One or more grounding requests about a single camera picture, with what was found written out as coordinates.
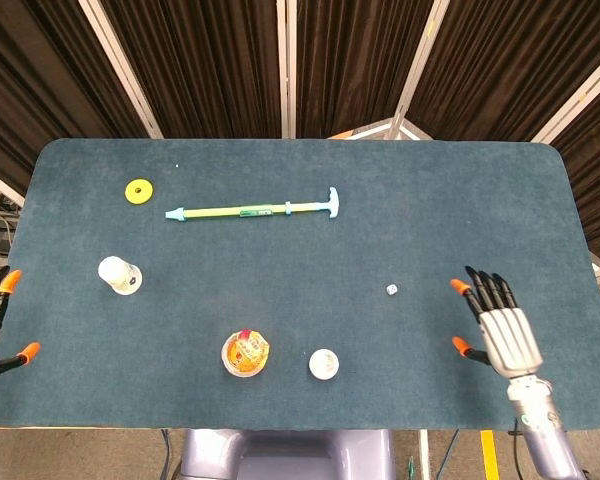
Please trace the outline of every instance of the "brown curtain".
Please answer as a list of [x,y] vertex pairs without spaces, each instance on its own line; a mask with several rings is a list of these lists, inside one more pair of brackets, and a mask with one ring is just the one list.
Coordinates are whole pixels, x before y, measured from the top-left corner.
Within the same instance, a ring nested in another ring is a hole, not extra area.
[[600,95],[552,144],[564,158],[589,249],[600,257]]
[[432,0],[299,0],[297,136],[392,117]]
[[60,137],[144,137],[78,2],[0,1],[0,178],[20,193]]
[[452,1],[407,118],[435,139],[530,140],[600,64],[600,0]]
[[280,137],[275,0],[105,0],[165,137]]

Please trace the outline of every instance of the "table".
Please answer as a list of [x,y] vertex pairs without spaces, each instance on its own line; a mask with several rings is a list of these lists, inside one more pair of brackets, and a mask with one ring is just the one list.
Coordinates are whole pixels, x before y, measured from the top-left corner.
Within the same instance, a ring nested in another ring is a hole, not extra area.
[[[131,205],[127,183],[151,200]],[[185,208],[326,201],[340,213],[179,223]],[[118,255],[134,295],[97,275]],[[538,144],[59,140],[41,153],[10,264],[24,272],[0,356],[2,426],[510,428],[507,383],[461,359],[482,345],[449,279],[502,274],[526,311],[568,428],[600,427],[600,295],[568,179]],[[395,283],[399,292],[388,296]],[[242,328],[265,370],[220,360]],[[331,381],[309,356],[340,358]]]

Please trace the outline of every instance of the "toy syringe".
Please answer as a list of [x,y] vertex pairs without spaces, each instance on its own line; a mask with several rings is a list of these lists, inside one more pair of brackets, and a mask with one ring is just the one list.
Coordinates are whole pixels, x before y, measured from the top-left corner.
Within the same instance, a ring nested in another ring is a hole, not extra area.
[[335,187],[329,188],[328,202],[313,203],[291,203],[286,202],[279,205],[244,205],[237,207],[218,207],[218,208],[198,208],[185,210],[176,208],[170,212],[165,212],[165,218],[179,220],[184,222],[189,218],[210,218],[210,217],[262,217],[274,214],[291,215],[294,212],[315,212],[319,210],[329,210],[329,218],[338,216],[340,201],[338,191]]

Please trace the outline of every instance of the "orange fingertip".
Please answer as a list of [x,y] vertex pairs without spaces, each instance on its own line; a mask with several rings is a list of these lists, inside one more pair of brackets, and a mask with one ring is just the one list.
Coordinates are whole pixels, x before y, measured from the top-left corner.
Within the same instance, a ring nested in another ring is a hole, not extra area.
[[38,342],[33,342],[27,345],[18,355],[22,355],[27,360],[24,362],[24,364],[27,365],[35,358],[39,351],[40,344]]
[[0,282],[0,293],[8,293],[11,295],[16,289],[16,285],[20,281],[22,276],[22,270],[14,270],[9,275],[4,277],[4,280]]
[[468,284],[464,283],[462,280],[458,280],[457,278],[454,278],[453,280],[451,280],[451,286],[460,295],[464,295],[467,290],[471,290],[471,285],[468,285]]
[[458,353],[463,357],[466,357],[467,352],[471,350],[471,345],[467,343],[464,338],[461,337],[453,337],[453,346],[456,347]]

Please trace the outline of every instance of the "white bottle cap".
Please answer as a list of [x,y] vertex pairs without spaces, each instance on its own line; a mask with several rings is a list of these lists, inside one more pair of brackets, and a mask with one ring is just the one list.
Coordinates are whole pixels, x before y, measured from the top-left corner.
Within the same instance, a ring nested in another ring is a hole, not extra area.
[[319,380],[333,378],[338,373],[339,367],[340,362],[336,354],[326,348],[316,350],[309,359],[309,370]]
[[102,260],[98,266],[98,275],[121,295],[134,293],[142,284],[142,274],[138,267],[120,257],[107,257]]

